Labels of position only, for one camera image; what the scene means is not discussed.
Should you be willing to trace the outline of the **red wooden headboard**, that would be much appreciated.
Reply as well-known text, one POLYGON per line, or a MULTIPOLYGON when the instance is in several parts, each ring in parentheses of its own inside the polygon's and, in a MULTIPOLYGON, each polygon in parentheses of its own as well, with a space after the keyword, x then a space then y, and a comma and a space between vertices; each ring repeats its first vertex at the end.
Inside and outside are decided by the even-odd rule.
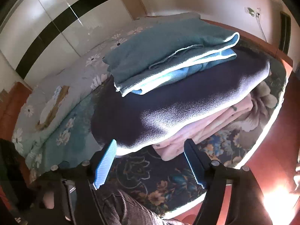
POLYGON ((9 92, 1 92, 1 139, 11 141, 22 106, 32 93, 21 82, 16 82, 9 92))

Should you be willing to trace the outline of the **dark navy folded garment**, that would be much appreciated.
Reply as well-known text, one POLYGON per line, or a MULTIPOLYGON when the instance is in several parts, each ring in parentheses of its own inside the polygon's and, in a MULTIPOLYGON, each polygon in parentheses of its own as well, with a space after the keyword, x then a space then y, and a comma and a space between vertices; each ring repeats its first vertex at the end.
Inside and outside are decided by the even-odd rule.
POLYGON ((144 95, 122 97, 109 80, 91 118, 94 139, 100 145, 116 140, 117 155, 127 155, 237 104, 267 78, 270 65, 265 54, 249 48, 235 53, 234 60, 144 95))

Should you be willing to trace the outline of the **grey daisy print duvet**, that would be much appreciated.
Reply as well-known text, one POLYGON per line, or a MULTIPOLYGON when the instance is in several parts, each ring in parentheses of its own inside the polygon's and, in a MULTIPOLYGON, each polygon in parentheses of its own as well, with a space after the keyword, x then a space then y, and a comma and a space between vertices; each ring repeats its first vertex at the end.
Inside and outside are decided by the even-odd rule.
POLYGON ((146 17, 126 24, 69 67, 38 83, 21 108, 12 137, 27 165, 67 114, 107 79, 105 54, 156 23, 155 18, 146 17))

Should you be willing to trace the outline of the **grey trouser leg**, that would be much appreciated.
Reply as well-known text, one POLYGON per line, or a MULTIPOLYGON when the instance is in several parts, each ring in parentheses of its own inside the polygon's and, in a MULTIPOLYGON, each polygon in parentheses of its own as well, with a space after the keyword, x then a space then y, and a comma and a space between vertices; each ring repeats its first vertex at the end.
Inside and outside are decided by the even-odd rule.
POLYGON ((108 224, 182 224, 176 219, 161 219, 127 193, 110 184, 96 190, 98 203, 108 224))

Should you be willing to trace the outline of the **dark floral bed sheet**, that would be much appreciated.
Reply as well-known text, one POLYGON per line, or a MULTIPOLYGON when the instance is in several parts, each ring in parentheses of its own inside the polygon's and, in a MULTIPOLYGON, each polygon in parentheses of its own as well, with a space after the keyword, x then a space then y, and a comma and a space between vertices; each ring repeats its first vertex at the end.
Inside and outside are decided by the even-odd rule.
MULTIPOLYGON (((269 64, 269 76, 248 96, 252 103, 249 112, 219 126, 209 137, 200 130, 195 132, 194 142, 211 159, 227 167, 240 167, 255 152, 277 118, 287 84, 286 71, 273 57, 269 58, 269 64)), ((48 137, 34 146, 26 160, 30 181, 62 161, 75 167, 101 149, 91 132, 91 118, 96 104, 104 99, 105 87, 106 83, 96 85, 48 137)), ((151 146, 116 158, 107 180, 162 217, 170 217, 204 197, 204 190, 196 184, 184 154, 164 161, 151 146)))

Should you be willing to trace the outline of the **blue knit sweater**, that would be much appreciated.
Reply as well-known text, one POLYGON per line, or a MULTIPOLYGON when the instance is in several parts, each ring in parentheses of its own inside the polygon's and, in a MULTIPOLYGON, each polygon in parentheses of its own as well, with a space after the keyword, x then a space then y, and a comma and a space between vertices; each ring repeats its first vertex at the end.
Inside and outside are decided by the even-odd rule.
POLYGON ((197 13, 146 17, 150 27, 103 58, 121 96, 144 95, 196 72, 233 60, 236 31, 209 24, 197 13))

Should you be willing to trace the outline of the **white wardrobe with black stripe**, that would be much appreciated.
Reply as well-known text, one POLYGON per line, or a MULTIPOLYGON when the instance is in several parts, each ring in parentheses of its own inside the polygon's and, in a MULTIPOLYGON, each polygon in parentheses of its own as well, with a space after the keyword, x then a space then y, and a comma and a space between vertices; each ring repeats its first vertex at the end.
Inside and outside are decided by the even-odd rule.
POLYGON ((1 53, 33 87, 131 20, 122 0, 1 0, 1 53))

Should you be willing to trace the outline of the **pink folded garment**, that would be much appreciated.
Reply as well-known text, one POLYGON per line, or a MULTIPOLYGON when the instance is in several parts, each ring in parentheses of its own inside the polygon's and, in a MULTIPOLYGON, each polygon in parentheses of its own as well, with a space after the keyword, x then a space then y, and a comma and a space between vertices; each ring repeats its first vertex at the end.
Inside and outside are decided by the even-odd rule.
POLYGON ((252 108, 251 95, 248 94, 237 104, 188 124, 167 140, 154 144, 152 147, 163 161, 172 160, 183 153, 184 142, 187 139, 192 139, 194 143, 198 144, 252 108))

